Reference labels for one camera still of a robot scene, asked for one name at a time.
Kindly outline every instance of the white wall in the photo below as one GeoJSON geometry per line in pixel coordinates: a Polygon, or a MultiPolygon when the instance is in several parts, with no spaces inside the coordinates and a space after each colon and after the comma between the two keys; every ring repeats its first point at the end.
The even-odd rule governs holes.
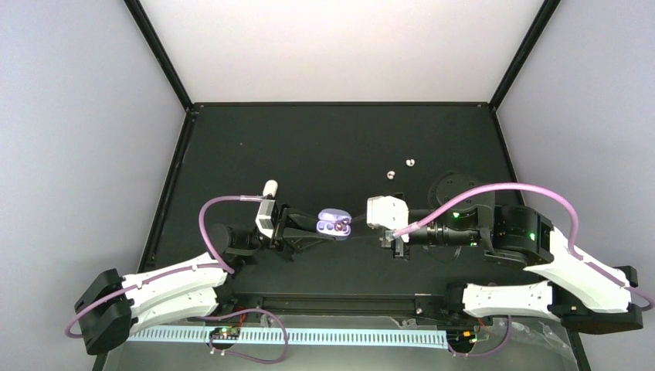
{"type": "MultiPolygon", "coordinates": [[[[501,105],[518,178],[566,196],[581,217],[578,245],[632,264],[655,294],[655,2],[562,2],[501,105]]],[[[532,207],[568,229],[552,202],[532,207]]],[[[592,369],[652,369],[646,329],[583,336],[592,369]]]]}
{"type": "Polygon", "coordinates": [[[542,0],[143,0],[189,96],[488,101],[542,0]]]}
{"type": "Polygon", "coordinates": [[[0,369],[89,370],[63,328],[135,271],[184,112],[122,1],[35,3],[0,11],[0,369]]]}

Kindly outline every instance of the ruler strip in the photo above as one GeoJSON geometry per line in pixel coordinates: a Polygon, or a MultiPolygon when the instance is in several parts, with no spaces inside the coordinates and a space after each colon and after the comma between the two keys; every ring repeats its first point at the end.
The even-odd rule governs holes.
{"type": "MultiPolygon", "coordinates": [[[[161,325],[130,336],[129,342],[209,342],[215,327],[161,325]]],[[[409,346],[447,349],[446,332],[437,330],[368,330],[287,328],[290,345],[409,346]]],[[[216,344],[284,344],[280,328],[241,328],[239,338],[215,339],[216,344]]]]}

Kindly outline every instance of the black table surface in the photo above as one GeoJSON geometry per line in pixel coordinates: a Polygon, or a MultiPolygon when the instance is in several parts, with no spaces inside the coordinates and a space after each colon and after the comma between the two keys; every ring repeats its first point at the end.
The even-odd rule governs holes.
{"type": "MultiPolygon", "coordinates": [[[[410,209],[426,209],[430,186],[445,172],[511,181],[487,105],[205,104],[195,116],[153,268],[205,251],[198,212],[212,197],[257,195],[275,179],[279,202],[309,213],[330,207],[359,216],[368,197],[396,192],[406,194],[410,209]]],[[[497,202],[517,203],[518,196],[499,192],[497,202]]],[[[220,203],[206,222],[254,226],[255,213],[252,203],[220,203]]],[[[362,237],[315,247],[293,263],[263,250],[232,285],[249,293],[414,295],[441,294],[449,282],[538,280],[483,261],[474,247],[449,263],[452,250],[437,260],[421,247],[412,248],[410,261],[393,260],[369,238],[365,223],[357,227],[353,235],[362,237]]]]}

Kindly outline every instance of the white cylinder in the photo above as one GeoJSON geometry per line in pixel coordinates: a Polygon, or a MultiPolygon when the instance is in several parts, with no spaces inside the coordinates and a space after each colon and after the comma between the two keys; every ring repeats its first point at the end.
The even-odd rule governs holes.
{"type": "Polygon", "coordinates": [[[262,195],[268,196],[271,195],[273,198],[277,194],[277,182],[274,180],[269,180],[266,182],[264,185],[264,191],[262,192],[262,195]]]}

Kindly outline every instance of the gray wall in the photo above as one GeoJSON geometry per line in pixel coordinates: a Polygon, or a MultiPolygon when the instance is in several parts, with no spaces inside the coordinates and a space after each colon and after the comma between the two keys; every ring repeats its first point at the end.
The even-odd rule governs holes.
{"type": "MultiPolygon", "coordinates": [[[[518,178],[566,196],[581,218],[578,245],[632,264],[655,294],[655,2],[562,2],[499,111],[518,178]]],[[[560,207],[527,195],[568,230],[560,207]]],[[[584,336],[594,370],[652,369],[646,329],[584,336]]]]}
{"type": "Polygon", "coordinates": [[[0,369],[88,370],[63,327],[135,271],[184,113],[122,1],[33,3],[0,11],[0,369]]]}

